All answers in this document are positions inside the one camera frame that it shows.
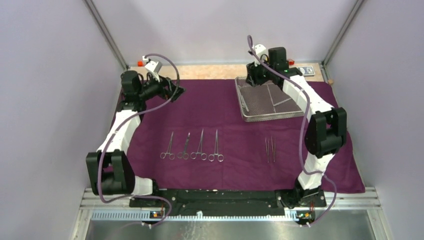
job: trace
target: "purple cloth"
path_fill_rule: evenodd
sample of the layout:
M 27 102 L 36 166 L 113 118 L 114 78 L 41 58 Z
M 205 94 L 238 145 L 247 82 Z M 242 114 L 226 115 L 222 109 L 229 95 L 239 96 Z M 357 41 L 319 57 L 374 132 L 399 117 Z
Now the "purple cloth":
M 244 191 L 293 188 L 302 171 L 298 157 L 302 117 L 245 122 L 234 80 L 182 80 L 180 85 L 186 92 L 176 102 L 147 113 L 132 137 L 127 157 L 137 176 L 157 180 L 160 188 Z M 310 82 L 310 85 L 325 101 L 337 105 L 331 86 L 324 82 Z M 157 97 L 149 100 L 147 107 L 163 102 Z M 197 151 L 202 129 L 203 152 L 208 155 L 214 152 L 218 129 L 223 162 L 203 161 L 200 157 L 194 160 L 177 158 L 189 132 L 187 152 Z M 161 159 L 160 154 L 166 152 L 172 131 L 171 152 L 175 159 Z M 276 159 L 267 163 L 265 137 L 270 136 L 276 138 Z M 307 150 L 303 147 L 304 158 L 306 155 Z M 332 159 L 326 174 L 336 183 L 340 193 L 365 192 L 349 135 L 347 144 Z M 333 191 L 332 185 L 324 179 L 322 188 Z

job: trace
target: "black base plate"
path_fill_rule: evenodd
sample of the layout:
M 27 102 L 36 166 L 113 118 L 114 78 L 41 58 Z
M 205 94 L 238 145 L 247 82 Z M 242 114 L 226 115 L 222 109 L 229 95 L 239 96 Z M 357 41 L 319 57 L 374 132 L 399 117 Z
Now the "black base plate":
M 315 194 L 304 196 L 300 199 L 297 198 L 295 190 L 279 190 L 279 196 L 284 207 L 293 209 L 296 207 L 310 207 L 313 203 L 314 207 L 326 207 L 327 202 L 324 196 L 324 191 L 319 189 Z
M 170 216 L 194 216 L 202 211 L 203 216 L 283 216 L 284 200 L 289 190 L 238 191 L 201 189 L 162 189 L 154 195 L 163 197 L 172 204 Z M 325 207 L 325 199 L 317 195 L 315 207 Z M 161 208 L 168 206 L 161 200 L 135 198 L 130 200 L 131 208 Z

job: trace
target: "metal floor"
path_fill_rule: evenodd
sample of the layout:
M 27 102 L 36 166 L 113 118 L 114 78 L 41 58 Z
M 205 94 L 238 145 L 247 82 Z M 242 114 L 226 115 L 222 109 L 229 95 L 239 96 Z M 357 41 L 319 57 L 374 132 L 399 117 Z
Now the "metal floor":
M 271 221 L 175 221 L 165 222 L 151 230 L 140 224 L 119 229 L 127 223 L 129 222 L 91 221 L 86 240 L 376 239 L 366 210 L 330 211 L 310 229 L 296 227 L 293 222 Z

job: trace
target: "metal mesh tray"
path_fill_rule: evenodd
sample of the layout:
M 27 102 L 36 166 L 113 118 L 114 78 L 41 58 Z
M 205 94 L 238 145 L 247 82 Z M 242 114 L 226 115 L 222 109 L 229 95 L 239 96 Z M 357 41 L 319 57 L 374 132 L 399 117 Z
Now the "metal mesh tray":
M 235 78 L 241 116 L 246 122 L 288 119 L 303 116 L 300 107 L 271 81 L 256 87 L 246 77 Z

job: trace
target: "metal strip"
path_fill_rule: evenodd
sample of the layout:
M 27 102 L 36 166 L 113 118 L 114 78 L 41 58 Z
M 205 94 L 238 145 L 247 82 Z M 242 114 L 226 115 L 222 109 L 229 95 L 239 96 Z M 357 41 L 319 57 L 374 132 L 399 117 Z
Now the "metal strip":
M 129 199 L 118 199 L 111 203 L 103 203 L 98 197 L 97 198 L 83 198 L 81 201 L 80 209 L 93 209 L 93 208 L 129 208 Z
M 324 79 L 324 82 L 328 84 L 329 83 L 329 75 L 327 73 L 327 70 L 324 69 L 322 63 L 319 64 L 319 70 L 321 70 L 321 75 L 322 75 L 322 78 Z
M 133 209 L 96 209 L 93 210 L 92 221 L 141 221 L 157 222 L 160 218 L 150 218 L 149 210 Z M 249 221 L 273 221 L 291 222 L 298 221 L 297 211 L 287 210 L 284 216 L 203 216 L 198 212 L 193 216 L 169 216 L 167 222 L 208 221 L 208 222 L 249 222 Z
M 369 222 L 374 232 L 375 240 L 392 240 L 383 210 L 368 210 Z
M 89 232 L 90 220 L 93 215 L 93 211 L 88 209 L 80 209 L 76 218 L 75 226 L 73 227 L 73 233 L 71 235 L 72 240 L 85 240 L 87 233 Z
M 327 65 L 329 64 L 329 62 L 333 58 L 333 55 L 334 55 L 337 47 L 339 46 L 340 41 L 345 36 L 346 30 L 351 25 L 353 19 L 357 15 L 359 9 L 361 8 L 361 6 L 363 5 L 364 2 L 365 2 L 365 0 L 356 0 L 356 3 L 353 6 L 352 10 L 350 11 L 349 16 L 347 16 L 347 19 L 344 22 L 343 26 L 341 27 L 340 31 L 338 32 L 337 37 L 335 38 L 335 40 L 331 44 L 330 50 L 328 51 L 327 55 L 325 56 L 324 61 L 322 61 L 322 66 L 323 66 L 324 69 L 327 68 Z
M 100 16 L 100 13 L 97 10 L 93 0 L 83 0 L 83 1 L 84 1 L 85 5 L 87 6 L 88 10 L 90 11 L 91 16 L 93 17 L 96 25 L 98 26 L 98 29 L 100 30 L 101 34 L 103 35 L 104 39 L 106 40 L 107 45 L 109 45 L 110 50 L 112 51 L 116 60 L 118 61 L 120 66 L 124 70 L 126 70 L 127 67 L 128 67 L 128 64 L 125 62 L 125 59 L 122 56 L 122 53 L 120 52 L 117 44 L 115 43 L 114 39 L 112 38 L 112 35 L 109 32 L 108 28 L 106 27 L 106 24 L 103 21 L 102 17 Z

